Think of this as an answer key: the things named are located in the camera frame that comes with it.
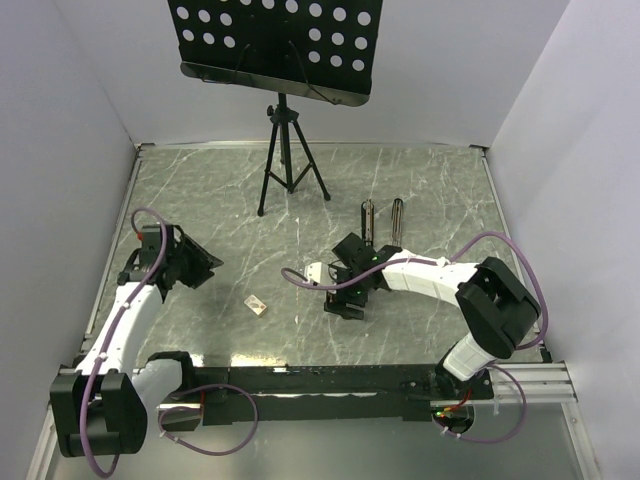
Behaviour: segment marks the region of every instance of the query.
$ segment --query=metal frame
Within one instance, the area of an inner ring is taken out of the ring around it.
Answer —
[[[363,147],[392,147],[396,145],[392,144],[353,144],[353,143],[336,143],[336,142],[311,142],[314,144],[324,144],[324,145],[336,145],[336,146],[344,146],[344,145],[352,145],[352,146],[363,146]],[[238,148],[238,147],[256,147],[256,148],[264,148],[268,145],[267,142],[258,141],[258,142],[211,142],[205,144],[187,144],[187,145],[171,145],[167,147],[158,147],[158,148],[175,148],[175,149],[209,149],[209,148]],[[435,144],[411,144],[413,147],[438,147],[443,145],[435,145]],[[127,187],[127,191],[125,197],[123,199],[123,204],[120,210],[120,215],[118,216],[118,220],[116,223],[116,231],[113,236],[113,241],[111,244],[111,249],[109,251],[107,265],[105,267],[103,278],[100,283],[100,288],[98,290],[98,294],[96,296],[96,301],[94,303],[94,308],[91,313],[91,317],[89,319],[89,323],[87,325],[87,337],[90,339],[91,330],[93,329],[93,325],[95,323],[95,319],[97,316],[97,308],[102,298],[106,278],[108,275],[108,271],[111,266],[111,262],[113,260],[113,255],[115,253],[115,249],[117,247],[118,238],[120,236],[120,230],[122,228],[122,224],[124,223],[126,212],[129,208],[129,202],[131,199],[131,194],[133,192],[133,187],[137,180],[137,175],[140,170],[141,160],[143,159],[144,152],[148,149],[156,148],[154,145],[142,144],[138,146],[138,153],[136,155],[131,179],[129,181],[129,185]],[[500,214],[500,218],[503,223],[503,227],[507,235],[509,234],[507,225],[504,219],[504,214],[502,212],[502,208],[500,206],[497,193],[495,191],[495,186],[493,184],[493,179],[491,178],[491,173],[487,165],[486,157],[484,153],[482,154],[482,160],[484,164],[485,171],[487,173],[487,177],[489,179],[491,189],[493,191],[496,205],[498,207],[498,211]],[[520,278],[522,278],[521,272],[519,270],[518,265],[518,273]],[[514,377],[521,383],[525,395],[527,396],[528,403],[536,403],[536,404],[561,404],[565,419],[567,421],[567,428],[569,430],[569,434],[574,446],[574,450],[576,452],[576,456],[580,465],[580,469],[582,471],[583,477],[589,480],[599,480],[601,479],[601,474],[595,460],[595,455],[593,452],[593,447],[589,440],[589,436],[582,420],[582,416],[580,414],[580,409],[578,407],[578,400],[573,388],[573,384],[571,382],[571,378],[569,376],[569,371],[567,366],[564,363],[507,363],[501,365],[507,371],[509,371]],[[500,404],[516,404],[520,403],[520,394],[515,389],[511,381],[506,378],[503,374],[497,371],[491,372],[491,380],[493,389],[495,392],[494,400],[471,400],[469,403],[472,405],[496,405]],[[360,392],[360,395],[365,395],[366,392]],[[278,396],[286,396],[292,394],[278,394]],[[305,394],[293,394],[293,395],[314,395],[313,392],[305,393]],[[431,405],[434,407],[445,406],[455,402],[431,402]],[[193,408],[198,408],[198,404],[189,404],[189,403],[181,403],[179,405],[190,406]],[[177,406],[177,404],[161,404],[158,409],[166,410],[168,408],[172,408]],[[34,452],[34,456],[32,458],[32,462],[29,468],[29,473],[27,474],[27,480],[44,480],[47,476],[47,471],[50,467],[52,457],[56,451],[56,433],[55,426],[53,423],[53,415],[51,412],[51,407],[49,406],[47,409],[47,414],[45,417],[44,425],[42,428],[42,432],[40,434],[40,438]]]

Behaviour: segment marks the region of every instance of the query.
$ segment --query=circular hole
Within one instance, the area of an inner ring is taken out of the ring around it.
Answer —
[[[336,32],[333,35],[331,35],[331,41],[335,45],[342,45],[344,43],[344,35],[342,35],[341,33]]]
[[[221,13],[220,23],[222,23],[225,27],[230,26],[233,23],[233,20],[231,20],[231,15],[229,15],[228,13]]]
[[[344,8],[338,7],[333,11],[333,18],[342,22],[345,18],[347,18],[347,12]]]
[[[367,12],[360,12],[358,14],[358,23],[363,27],[366,27],[371,23],[371,15],[369,15]]]
[[[211,15],[206,10],[200,10],[198,12],[198,18],[204,23],[209,23],[211,21]]]
[[[176,8],[176,13],[178,14],[178,16],[183,19],[186,20],[187,18],[189,18],[189,10],[187,10],[184,7],[178,7]]]
[[[287,8],[287,12],[296,13],[298,11],[298,2],[296,0],[287,0],[287,3],[284,4]]]
[[[312,28],[311,30],[309,30],[309,38],[314,42],[317,42],[322,38],[322,33],[320,33],[320,30],[318,30],[317,28]]]
[[[322,15],[322,7],[317,3],[312,3],[311,5],[309,5],[309,13],[312,17],[318,18],[320,15]]]
[[[356,48],[358,50],[364,50],[365,48],[367,48],[367,45],[369,43],[367,42],[367,39],[364,37],[358,37],[356,38]]]

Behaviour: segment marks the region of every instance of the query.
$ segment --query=marble floor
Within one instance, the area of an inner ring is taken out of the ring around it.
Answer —
[[[366,198],[376,206],[378,248],[390,243],[396,197],[405,202],[403,247],[417,254],[451,255],[477,233],[503,231],[481,151],[348,145],[312,145],[312,151],[331,201],[323,200],[311,174],[293,195],[272,181],[262,218],[256,209],[266,147],[142,152],[129,211],[151,206],[225,264],[201,288],[177,285],[170,292],[141,349],[140,365],[166,350],[187,350],[196,365],[205,366],[435,363],[467,333],[457,308],[410,293],[374,292],[365,320],[345,321],[323,311],[323,293],[286,283],[280,268],[301,270],[334,260],[335,244],[349,232],[359,234]],[[292,154],[294,170],[300,171],[304,152],[294,147]],[[137,244],[127,221],[96,328],[110,310],[117,272]],[[464,260],[488,255],[514,266],[509,249],[497,240],[483,240]],[[262,317],[243,303],[251,294],[267,305]],[[541,357],[530,349],[512,361]]]

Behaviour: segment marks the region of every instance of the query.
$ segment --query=white backdrop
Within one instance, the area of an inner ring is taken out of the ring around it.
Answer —
[[[489,151],[607,480],[640,472],[639,24],[637,0],[573,0]]]
[[[51,0],[0,15],[0,477],[25,478],[78,351],[134,149]]]
[[[180,73],[166,0],[55,1],[135,142],[268,138],[275,94]],[[386,0],[369,104],[291,104],[309,139],[490,145],[567,2]]]

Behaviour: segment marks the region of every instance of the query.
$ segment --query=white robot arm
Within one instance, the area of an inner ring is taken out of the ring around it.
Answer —
[[[148,412],[172,392],[192,386],[193,364],[187,352],[155,354],[137,375],[133,374],[140,348],[175,283],[197,288],[213,276],[214,268],[222,265],[222,261],[206,252],[178,225],[166,225],[166,230],[167,248],[162,263],[128,304],[127,299],[158,260],[161,251],[159,226],[142,229],[139,235],[142,246],[131,254],[118,275],[113,307],[93,348],[73,374],[58,375],[51,386],[58,444],[66,457],[84,454],[79,427],[81,400],[97,357],[102,357],[103,362],[97,372],[87,414],[87,435],[95,455],[136,453],[147,433]],[[174,237],[177,232],[180,233],[178,239]],[[108,349],[100,353],[123,306],[124,314]]]
[[[507,359],[540,315],[540,305],[501,260],[450,264],[446,259],[414,255],[385,246],[375,252],[355,234],[348,235],[334,253],[336,267],[316,262],[305,277],[315,285],[345,283],[363,272],[388,265],[344,289],[327,291],[325,311],[345,319],[362,319],[370,289],[408,291],[445,301],[462,310],[470,332],[457,342],[439,366],[455,382],[467,382],[497,358]]]

